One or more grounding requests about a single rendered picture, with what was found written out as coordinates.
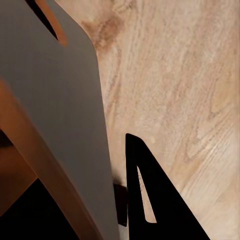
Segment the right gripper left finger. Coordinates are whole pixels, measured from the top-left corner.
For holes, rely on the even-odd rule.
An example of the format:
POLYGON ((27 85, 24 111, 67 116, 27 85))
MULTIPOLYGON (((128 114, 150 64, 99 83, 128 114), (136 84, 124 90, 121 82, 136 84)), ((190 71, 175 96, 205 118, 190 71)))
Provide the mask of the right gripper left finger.
POLYGON ((0 240, 79 240, 39 178, 0 217, 0 240))

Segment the trash can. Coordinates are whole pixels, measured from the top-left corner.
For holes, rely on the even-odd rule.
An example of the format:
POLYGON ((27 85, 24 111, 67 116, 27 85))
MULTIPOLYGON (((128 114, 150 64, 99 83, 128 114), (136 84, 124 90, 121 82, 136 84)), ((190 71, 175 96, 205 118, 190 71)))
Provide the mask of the trash can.
POLYGON ((120 240, 97 54, 55 0, 0 0, 0 128, 0 217, 39 178, 78 240, 120 240))

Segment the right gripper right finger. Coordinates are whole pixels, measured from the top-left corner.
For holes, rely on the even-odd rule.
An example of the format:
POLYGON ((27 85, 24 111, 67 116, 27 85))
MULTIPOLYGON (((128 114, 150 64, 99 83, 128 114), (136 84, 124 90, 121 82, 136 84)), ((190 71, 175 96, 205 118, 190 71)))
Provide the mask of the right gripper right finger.
POLYGON ((126 133, 128 240, 210 240, 145 142, 126 133), (146 221, 139 167, 157 223, 146 221))

